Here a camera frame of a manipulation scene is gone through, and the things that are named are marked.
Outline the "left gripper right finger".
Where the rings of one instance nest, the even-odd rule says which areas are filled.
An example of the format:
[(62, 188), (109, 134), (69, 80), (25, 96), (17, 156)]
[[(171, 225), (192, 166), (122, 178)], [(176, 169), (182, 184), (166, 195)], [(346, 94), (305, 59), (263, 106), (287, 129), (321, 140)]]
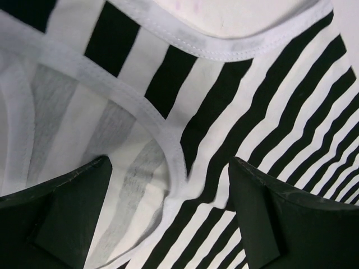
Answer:
[(249, 268), (357, 268), (358, 207), (273, 178), (238, 157), (229, 162)]

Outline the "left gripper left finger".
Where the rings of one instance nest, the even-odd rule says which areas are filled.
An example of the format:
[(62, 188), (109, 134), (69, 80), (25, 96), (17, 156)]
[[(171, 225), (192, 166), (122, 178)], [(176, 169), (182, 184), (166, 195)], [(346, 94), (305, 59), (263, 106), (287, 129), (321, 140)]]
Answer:
[(1, 268), (83, 268), (112, 174), (107, 156), (1, 197)]

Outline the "black white striped tank top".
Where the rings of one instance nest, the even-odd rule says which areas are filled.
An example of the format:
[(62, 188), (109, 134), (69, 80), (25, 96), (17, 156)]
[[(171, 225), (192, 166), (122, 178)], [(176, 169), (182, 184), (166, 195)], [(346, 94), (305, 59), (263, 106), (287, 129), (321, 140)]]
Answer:
[(101, 156), (83, 268), (249, 268), (234, 157), (358, 207), (358, 81), (331, 2), (218, 38), (154, 1), (2, 1), (1, 197)]

